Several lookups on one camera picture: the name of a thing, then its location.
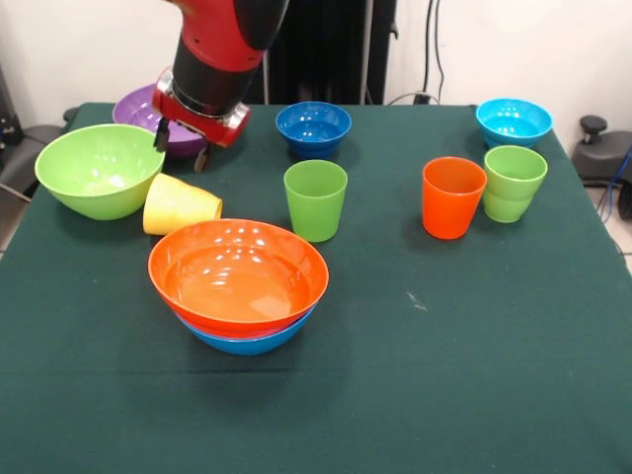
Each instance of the floor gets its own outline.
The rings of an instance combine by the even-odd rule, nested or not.
[[[595,207],[597,207],[599,200],[601,199],[601,196],[603,194],[603,189],[589,188],[587,189],[587,192],[589,194],[589,197],[591,198],[592,203]],[[621,249],[621,253],[624,254],[622,257],[627,263],[630,274],[632,274],[632,221],[624,222],[619,218],[619,214],[616,210],[616,203],[618,201],[618,198],[618,191],[615,190],[612,200],[614,209],[612,210],[610,218],[607,219],[607,222],[604,225],[608,233],[610,234],[610,237],[612,237],[612,239],[619,246],[619,249]]]
[[[587,192],[591,198],[592,203],[596,207],[601,194],[602,189],[592,188],[587,189]],[[614,194],[614,202],[616,206],[617,194]],[[15,234],[16,229],[20,225],[22,218],[27,211],[28,205],[16,197],[8,195],[0,191],[0,260]],[[618,244],[621,252],[624,255],[627,262],[628,269],[632,274],[632,222],[624,222],[619,218],[616,208],[612,211],[612,214],[608,221],[605,223],[605,227],[610,233],[610,236]]]

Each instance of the bowl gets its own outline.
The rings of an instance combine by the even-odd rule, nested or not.
[[[145,203],[165,154],[138,126],[101,124],[55,139],[36,161],[39,182],[61,203],[97,220],[126,217]]]
[[[233,354],[235,356],[259,356],[273,351],[292,339],[296,333],[305,326],[305,323],[312,315],[314,308],[315,306],[307,311],[302,318],[287,328],[269,336],[253,339],[218,338],[217,336],[213,336],[212,334],[197,329],[187,323],[187,321],[182,319],[180,316],[178,316],[178,318],[194,334],[194,336],[218,351]]]
[[[476,120],[490,148],[531,148],[553,126],[553,119],[542,107],[520,99],[494,99],[481,104],[476,109]]]
[[[276,129],[299,158],[329,158],[352,127],[345,109],[325,102],[300,102],[276,116]]]
[[[212,336],[246,339],[280,331],[325,293],[327,264],[280,227],[244,219],[192,224],[168,234],[148,271],[166,304]]]
[[[114,123],[137,125],[156,133],[162,116],[152,104],[154,84],[136,89],[115,104],[112,111]],[[169,145],[167,158],[190,158],[197,156],[205,146],[204,138],[174,121],[169,122]]]

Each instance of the black cabinet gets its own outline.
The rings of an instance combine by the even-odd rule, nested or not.
[[[397,0],[290,0],[246,104],[381,104]]]

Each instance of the orange cup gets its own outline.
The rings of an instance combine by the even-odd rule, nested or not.
[[[422,222],[437,239],[462,237],[474,218],[487,175],[465,158],[442,156],[422,171]]]

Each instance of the tipped over yellow cup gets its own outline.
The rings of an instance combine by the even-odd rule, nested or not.
[[[167,235],[190,224],[219,219],[221,208],[219,197],[159,173],[147,194],[142,228],[147,234]]]

